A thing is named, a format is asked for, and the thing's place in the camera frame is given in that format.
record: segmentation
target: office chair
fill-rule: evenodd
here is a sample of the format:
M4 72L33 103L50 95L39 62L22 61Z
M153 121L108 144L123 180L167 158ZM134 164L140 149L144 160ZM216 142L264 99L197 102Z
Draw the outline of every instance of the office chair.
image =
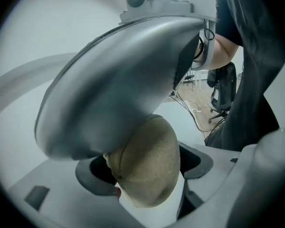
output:
M208 122L211 123L213 119L227 117L231 109L237 88L237 73L234 63L230 62L222 68L209 70L207 84L214 88L211 94L213 108L210 109L210 112L218 113L208 119Z

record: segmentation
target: curved gray stripe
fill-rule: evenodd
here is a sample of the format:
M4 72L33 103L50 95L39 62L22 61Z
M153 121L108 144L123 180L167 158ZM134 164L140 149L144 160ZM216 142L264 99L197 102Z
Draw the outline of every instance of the curved gray stripe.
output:
M65 53L37 59L0 77L0 112L28 91L54 79L77 53Z

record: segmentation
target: power strip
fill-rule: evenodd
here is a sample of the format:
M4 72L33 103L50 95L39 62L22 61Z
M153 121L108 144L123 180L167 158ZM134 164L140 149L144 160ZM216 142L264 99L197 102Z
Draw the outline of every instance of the power strip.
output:
M192 108L192 111L193 111L193 112L197 112L197 113L201 113L201 110L200 110L200 109Z

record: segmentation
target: chair backrest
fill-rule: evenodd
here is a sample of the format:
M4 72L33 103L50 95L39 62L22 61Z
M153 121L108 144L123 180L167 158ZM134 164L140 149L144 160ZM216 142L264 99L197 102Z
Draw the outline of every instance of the chair backrest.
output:
M230 62L222 68L210 70L207 83L214 88L211 95L213 107L219 111L230 110L237 88L237 73L234 63Z

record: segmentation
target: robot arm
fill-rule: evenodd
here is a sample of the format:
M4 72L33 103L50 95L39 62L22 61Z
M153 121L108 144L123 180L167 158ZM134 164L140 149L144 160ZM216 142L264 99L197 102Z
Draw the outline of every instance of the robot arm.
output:
M86 159L122 146L191 67L212 60L215 0L126 2L120 26L83 48L44 96L35 136L51 158ZM193 62L201 31L204 57Z

